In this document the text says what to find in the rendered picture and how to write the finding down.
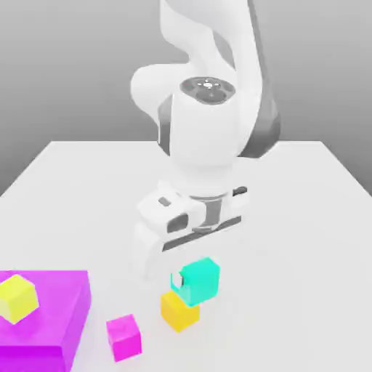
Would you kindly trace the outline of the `small magenta cube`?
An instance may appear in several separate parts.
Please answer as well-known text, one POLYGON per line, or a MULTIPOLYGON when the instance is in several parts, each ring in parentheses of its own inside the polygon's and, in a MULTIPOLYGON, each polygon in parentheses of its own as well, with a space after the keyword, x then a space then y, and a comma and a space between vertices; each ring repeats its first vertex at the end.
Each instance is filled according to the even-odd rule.
POLYGON ((116 363, 142 353, 142 336, 133 314, 108 320, 106 329, 116 363))

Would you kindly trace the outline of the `small orange cube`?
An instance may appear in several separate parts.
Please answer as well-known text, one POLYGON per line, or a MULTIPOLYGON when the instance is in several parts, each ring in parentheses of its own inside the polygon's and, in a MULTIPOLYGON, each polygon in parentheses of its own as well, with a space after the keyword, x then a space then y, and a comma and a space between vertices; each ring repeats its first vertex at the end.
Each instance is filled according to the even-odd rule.
POLYGON ((161 316, 176 332, 181 332, 199 321, 200 308, 187 306, 177 294, 168 291, 161 295, 161 316))

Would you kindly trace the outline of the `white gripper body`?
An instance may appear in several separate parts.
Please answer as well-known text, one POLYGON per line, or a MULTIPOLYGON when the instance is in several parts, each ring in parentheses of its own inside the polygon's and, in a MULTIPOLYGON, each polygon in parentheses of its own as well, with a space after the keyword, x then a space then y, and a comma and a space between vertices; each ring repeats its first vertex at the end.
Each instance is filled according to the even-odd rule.
POLYGON ((205 256, 211 250, 203 243, 207 236, 231 230, 241 221, 242 217, 234 217, 214 229, 180 232, 173 238, 163 238, 144 222, 138 222, 134 227, 132 271, 143 281, 157 278, 161 270, 171 272, 181 264, 205 256))

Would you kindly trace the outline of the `large magenta box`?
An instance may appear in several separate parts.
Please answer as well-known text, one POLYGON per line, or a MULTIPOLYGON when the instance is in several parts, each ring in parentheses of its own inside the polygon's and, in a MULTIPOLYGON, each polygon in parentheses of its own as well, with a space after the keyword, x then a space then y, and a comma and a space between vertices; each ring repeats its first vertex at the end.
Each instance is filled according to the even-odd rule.
POLYGON ((0 316, 0 372, 70 372, 92 302, 86 270, 0 271, 32 282, 39 308, 12 325, 0 316))

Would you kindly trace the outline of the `small teal cube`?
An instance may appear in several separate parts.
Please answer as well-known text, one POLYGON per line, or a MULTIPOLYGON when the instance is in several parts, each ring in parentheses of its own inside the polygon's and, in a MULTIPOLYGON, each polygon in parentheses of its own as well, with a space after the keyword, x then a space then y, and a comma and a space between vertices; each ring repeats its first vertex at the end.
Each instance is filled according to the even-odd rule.
POLYGON ((189 307, 194 307, 215 297, 219 290, 220 266, 210 257, 199 259, 184 266, 180 271, 183 285, 171 289, 189 307))

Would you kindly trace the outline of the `small yellow cube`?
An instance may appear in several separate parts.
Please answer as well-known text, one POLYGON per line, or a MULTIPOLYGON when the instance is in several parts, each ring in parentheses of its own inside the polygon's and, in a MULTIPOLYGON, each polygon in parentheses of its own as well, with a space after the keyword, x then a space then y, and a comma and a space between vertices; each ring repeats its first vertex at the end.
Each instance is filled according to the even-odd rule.
POLYGON ((15 325, 39 308, 35 285, 15 274, 0 283, 0 316, 15 325))

